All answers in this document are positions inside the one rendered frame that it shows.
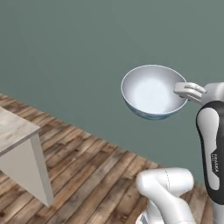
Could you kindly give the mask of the beige dining counter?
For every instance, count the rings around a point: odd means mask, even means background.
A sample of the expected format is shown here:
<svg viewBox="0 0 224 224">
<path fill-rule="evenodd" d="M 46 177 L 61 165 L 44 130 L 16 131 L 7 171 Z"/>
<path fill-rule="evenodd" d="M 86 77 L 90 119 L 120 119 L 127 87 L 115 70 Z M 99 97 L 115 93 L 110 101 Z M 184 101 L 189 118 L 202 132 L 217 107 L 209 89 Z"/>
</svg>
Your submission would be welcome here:
<svg viewBox="0 0 224 224">
<path fill-rule="evenodd" d="M 38 125 L 0 107 L 0 171 L 49 207 L 53 189 L 39 130 Z"/>
</svg>

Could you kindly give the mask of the white bowl with blue outside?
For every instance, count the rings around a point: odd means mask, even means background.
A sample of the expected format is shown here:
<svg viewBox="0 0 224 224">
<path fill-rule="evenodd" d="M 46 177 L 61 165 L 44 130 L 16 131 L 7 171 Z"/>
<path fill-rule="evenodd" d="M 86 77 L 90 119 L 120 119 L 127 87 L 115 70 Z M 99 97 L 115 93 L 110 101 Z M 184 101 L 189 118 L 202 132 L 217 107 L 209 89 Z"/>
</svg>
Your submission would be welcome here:
<svg viewBox="0 0 224 224">
<path fill-rule="evenodd" d="M 176 114 L 187 103 L 174 93 L 178 82 L 186 79 L 177 71 L 160 65 L 136 67 L 125 74 L 121 93 L 127 107 L 147 120 L 164 120 Z"/>
</svg>

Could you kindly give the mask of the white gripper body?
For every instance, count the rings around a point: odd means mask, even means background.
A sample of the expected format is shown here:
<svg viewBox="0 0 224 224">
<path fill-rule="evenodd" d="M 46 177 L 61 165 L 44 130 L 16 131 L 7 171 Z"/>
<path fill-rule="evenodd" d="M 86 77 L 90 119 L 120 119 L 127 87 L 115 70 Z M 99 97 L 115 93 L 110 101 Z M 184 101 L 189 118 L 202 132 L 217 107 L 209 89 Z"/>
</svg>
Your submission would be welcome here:
<svg viewBox="0 0 224 224">
<path fill-rule="evenodd" d="M 177 82 L 174 87 L 175 94 L 198 104 L 201 104 L 202 95 L 206 92 L 203 87 L 192 82 Z"/>
</svg>

